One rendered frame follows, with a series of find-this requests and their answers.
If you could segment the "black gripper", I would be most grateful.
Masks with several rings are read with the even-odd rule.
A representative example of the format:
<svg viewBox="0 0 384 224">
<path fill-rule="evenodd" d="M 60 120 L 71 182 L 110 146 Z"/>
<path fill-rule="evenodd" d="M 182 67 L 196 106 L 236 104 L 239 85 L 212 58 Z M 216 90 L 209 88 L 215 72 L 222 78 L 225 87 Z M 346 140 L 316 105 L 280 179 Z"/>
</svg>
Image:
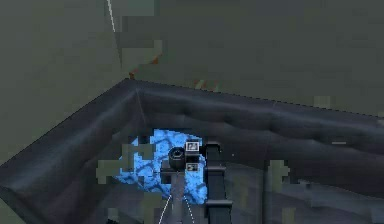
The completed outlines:
<svg viewBox="0 0 384 224">
<path fill-rule="evenodd" d="M 185 150 L 183 147 L 173 147 L 168 152 L 167 160 L 163 160 L 160 167 L 160 177 L 162 183 L 170 183 L 173 175 L 183 174 L 186 167 Z M 193 213 L 193 207 L 186 196 L 183 196 L 187 207 L 187 214 L 190 217 L 191 223 L 196 224 L 196 219 Z M 159 220 L 157 224 L 169 224 L 172 218 L 172 196 L 169 195 L 164 201 L 163 207 L 160 210 Z"/>
</svg>

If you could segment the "blue patterned pillow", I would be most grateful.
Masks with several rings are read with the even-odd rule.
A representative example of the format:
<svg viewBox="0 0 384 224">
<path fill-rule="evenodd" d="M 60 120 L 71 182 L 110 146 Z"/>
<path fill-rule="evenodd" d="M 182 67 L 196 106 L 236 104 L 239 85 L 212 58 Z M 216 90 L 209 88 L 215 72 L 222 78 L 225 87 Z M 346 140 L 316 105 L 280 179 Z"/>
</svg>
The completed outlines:
<svg viewBox="0 0 384 224">
<path fill-rule="evenodd" d="M 161 182 L 160 167 L 162 162 L 168 161 L 168 153 L 173 147 L 183 147 L 187 140 L 195 140 L 202 145 L 198 136 L 182 132 L 156 129 L 150 137 L 150 144 L 154 146 L 154 153 L 150 159 L 145 159 L 140 153 L 134 153 L 134 168 L 132 171 L 120 169 L 115 176 L 124 184 L 136 184 L 139 190 L 161 193 L 164 198 L 170 195 L 170 184 Z M 206 160 L 199 157 L 199 170 L 185 173 L 184 197 L 190 204 L 203 204 L 207 198 L 207 187 L 203 181 L 203 168 Z"/>
</svg>

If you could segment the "dark grey sofa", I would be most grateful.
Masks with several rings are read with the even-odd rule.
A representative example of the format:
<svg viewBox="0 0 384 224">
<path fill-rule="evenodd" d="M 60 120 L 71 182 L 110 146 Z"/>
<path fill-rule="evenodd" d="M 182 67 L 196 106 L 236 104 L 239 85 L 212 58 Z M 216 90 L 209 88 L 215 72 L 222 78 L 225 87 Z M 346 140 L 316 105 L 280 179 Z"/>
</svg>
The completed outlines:
<svg viewBox="0 0 384 224">
<path fill-rule="evenodd" d="M 384 121 L 125 80 L 0 165 L 25 224 L 157 224 L 167 198 L 115 179 L 156 129 L 216 142 L 232 224 L 384 224 Z"/>
</svg>

